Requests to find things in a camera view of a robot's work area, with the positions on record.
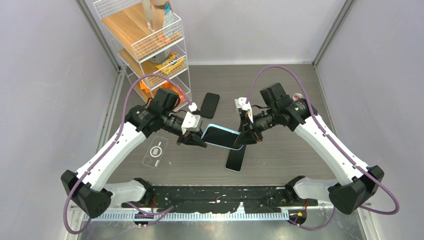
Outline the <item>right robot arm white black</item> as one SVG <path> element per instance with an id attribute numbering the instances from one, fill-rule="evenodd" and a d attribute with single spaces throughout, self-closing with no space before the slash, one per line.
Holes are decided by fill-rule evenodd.
<path id="1" fill-rule="evenodd" d="M 274 83 L 260 91 L 266 110 L 253 114 L 247 98 L 234 100 L 240 116 L 240 135 L 235 146 L 253 145 L 263 140 L 262 133 L 281 125 L 305 140 L 324 160 L 335 179 L 311 179 L 303 175 L 289 181 L 285 198 L 291 205 L 303 200 L 315 199 L 332 203 L 341 213 L 350 215 L 372 197 L 382 181 L 384 171 L 377 165 L 368 166 L 360 159 L 353 162 L 354 154 L 329 130 L 314 107 L 299 94 L 286 94 L 280 83 Z"/>

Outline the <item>clear phone case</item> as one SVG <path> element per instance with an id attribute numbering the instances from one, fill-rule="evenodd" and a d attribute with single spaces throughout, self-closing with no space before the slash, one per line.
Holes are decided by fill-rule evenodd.
<path id="1" fill-rule="evenodd" d="M 167 138 L 155 135 L 142 159 L 142 164 L 147 167 L 157 168 L 168 143 L 169 140 Z"/>

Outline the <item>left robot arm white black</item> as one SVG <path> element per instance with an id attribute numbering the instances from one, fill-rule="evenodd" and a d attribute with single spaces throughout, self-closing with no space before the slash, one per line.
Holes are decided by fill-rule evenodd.
<path id="1" fill-rule="evenodd" d="M 201 139 L 202 119 L 198 106 L 191 102 L 185 117 L 173 110 L 179 101 L 177 92 L 161 88 L 146 105 L 129 109 L 114 136 L 77 171 L 66 170 L 60 177 L 68 199 L 91 219 L 99 217 L 111 205 L 136 202 L 148 207 L 153 202 L 149 183 L 141 178 L 108 184 L 123 160 L 152 133 L 165 130 L 178 136 L 177 143 L 206 148 Z"/>

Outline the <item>black phone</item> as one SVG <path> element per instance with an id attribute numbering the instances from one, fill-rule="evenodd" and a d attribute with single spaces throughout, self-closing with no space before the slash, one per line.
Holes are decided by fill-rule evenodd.
<path id="1" fill-rule="evenodd" d="M 247 146 L 242 146 L 239 150 L 231 149 L 228 153 L 225 168 L 230 171 L 240 172 Z"/>

